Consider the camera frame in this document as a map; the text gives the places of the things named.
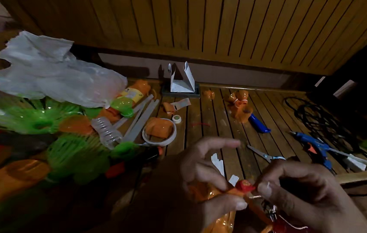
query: scissors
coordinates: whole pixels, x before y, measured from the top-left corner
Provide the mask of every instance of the scissors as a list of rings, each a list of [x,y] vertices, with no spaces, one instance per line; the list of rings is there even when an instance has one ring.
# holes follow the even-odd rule
[[[250,148],[252,151],[254,151],[255,153],[257,153],[259,156],[263,157],[265,160],[267,160],[268,162],[271,163],[271,161],[273,159],[282,159],[282,160],[286,160],[285,157],[283,156],[277,156],[277,157],[273,157],[273,156],[269,156],[267,155],[266,153],[263,153],[259,150],[257,150],[256,148],[250,146],[250,145],[247,145],[248,148]]]

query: finger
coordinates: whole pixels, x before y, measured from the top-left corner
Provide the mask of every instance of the finger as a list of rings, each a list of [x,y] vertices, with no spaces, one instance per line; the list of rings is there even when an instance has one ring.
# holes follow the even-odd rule
[[[334,179],[333,175],[324,167],[315,164],[305,164],[296,161],[275,160],[266,167],[257,182],[279,182],[279,178],[305,178],[311,177],[315,183],[325,183],[328,179]]]
[[[286,214],[301,220],[305,224],[314,225],[320,218],[320,216],[317,216],[313,205],[301,200],[274,183],[261,182],[257,187],[257,191],[263,198],[276,205]]]
[[[217,189],[221,191],[227,191],[232,188],[231,184],[221,175],[221,173],[215,169],[215,167],[210,167],[201,163],[196,163],[194,179],[200,182],[208,182],[213,184]]]
[[[198,158],[205,158],[205,154],[212,149],[221,149],[223,147],[236,148],[241,145],[237,139],[222,137],[204,137],[195,143],[194,148],[198,150]]]
[[[230,194],[221,194],[203,202],[204,227],[231,211],[247,208],[247,205],[242,197]]]

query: blue plastic piece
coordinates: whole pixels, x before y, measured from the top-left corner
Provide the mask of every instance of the blue plastic piece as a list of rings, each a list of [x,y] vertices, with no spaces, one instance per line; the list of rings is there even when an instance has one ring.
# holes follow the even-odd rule
[[[326,151],[330,148],[327,144],[322,143],[320,140],[314,139],[304,133],[296,132],[295,135],[301,142],[310,143],[316,150],[317,154],[320,154],[323,157],[323,166],[325,166],[329,170],[332,169],[332,163],[330,160],[327,159]]]
[[[250,120],[251,124],[254,126],[254,128],[260,132],[260,133],[269,133],[271,132],[271,129],[267,128],[257,117],[254,116],[253,113],[251,113],[251,116],[248,118]]]

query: spiral plastic piece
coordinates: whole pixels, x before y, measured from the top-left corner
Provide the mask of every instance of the spiral plastic piece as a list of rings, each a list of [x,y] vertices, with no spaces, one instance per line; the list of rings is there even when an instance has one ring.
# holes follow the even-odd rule
[[[123,136],[110,124],[110,121],[105,117],[99,117],[92,120],[92,127],[100,136],[100,142],[109,150],[114,149],[114,143],[120,143]]]

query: blue hot glue gun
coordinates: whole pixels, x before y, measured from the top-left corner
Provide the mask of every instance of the blue hot glue gun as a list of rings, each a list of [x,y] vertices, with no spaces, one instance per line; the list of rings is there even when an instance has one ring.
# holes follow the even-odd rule
[[[291,132],[291,133],[301,142],[310,143],[313,146],[313,148],[316,150],[317,154],[322,156],[322,161],[320,163],[323,164],[323,166],[325,166],[327,169],[329,170],[332,169],[332,163],[330,160],[327,159],[327,154],[326,154],[326,151],[328,151],[330,147],[326,143],[318,139],[314,139],[311,136],[304,134],[304,133],[300,133],[300,132]]]

